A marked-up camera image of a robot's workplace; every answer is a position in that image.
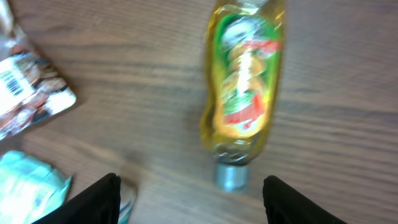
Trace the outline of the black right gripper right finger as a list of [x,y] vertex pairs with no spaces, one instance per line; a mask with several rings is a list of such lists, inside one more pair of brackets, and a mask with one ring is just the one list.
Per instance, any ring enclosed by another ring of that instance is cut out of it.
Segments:
[[269,224],[346,224],[274,175],[262,188]]

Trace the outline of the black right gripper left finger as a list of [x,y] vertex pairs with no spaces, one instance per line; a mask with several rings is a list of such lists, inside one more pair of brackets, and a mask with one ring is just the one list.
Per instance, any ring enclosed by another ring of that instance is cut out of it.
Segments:
[[106,174],[34,224],[117,224],[121,178]]

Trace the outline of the small teal white box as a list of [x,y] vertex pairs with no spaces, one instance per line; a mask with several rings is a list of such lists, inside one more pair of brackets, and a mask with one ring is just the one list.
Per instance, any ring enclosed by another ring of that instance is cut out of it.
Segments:
[[137,187],[133,183],[121,179],[120,198],[118,224],[127,224],[137,199]]

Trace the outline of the light teal snack packet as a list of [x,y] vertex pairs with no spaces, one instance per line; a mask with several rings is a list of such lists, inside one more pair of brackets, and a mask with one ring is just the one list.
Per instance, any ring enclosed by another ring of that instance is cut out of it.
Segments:
[[1,156],[1,223],[33,223],[60,207],[72,178],[21,151]]

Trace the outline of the cream brown bread bag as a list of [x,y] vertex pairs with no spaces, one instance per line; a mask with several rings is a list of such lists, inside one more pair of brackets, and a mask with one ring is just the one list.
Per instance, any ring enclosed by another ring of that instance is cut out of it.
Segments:
[[1,1],[1,139],[69,109],[76,96]]

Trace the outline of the yellow Vim dish soap bottle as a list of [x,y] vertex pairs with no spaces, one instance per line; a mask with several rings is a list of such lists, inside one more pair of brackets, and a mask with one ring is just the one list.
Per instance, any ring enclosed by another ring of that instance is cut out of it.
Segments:
[[274,112],[284,51],[284,0],[217,1],[205,33],[206,105],[200,137],[215,158],[216,185],[247,186]]

